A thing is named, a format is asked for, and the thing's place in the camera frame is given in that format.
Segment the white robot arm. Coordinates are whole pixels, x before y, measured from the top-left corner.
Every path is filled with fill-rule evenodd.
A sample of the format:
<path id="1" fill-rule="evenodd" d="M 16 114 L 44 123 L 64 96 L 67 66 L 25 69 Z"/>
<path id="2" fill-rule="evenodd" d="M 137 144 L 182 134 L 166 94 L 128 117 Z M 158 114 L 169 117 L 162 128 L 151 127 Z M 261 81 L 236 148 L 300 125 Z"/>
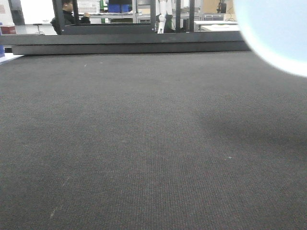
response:
<path id="1" fill-rule="evenodd" d="M 264 61 L 287 73 L 307 76 L 307 2 L 236 0 L 240 32 Z"/>

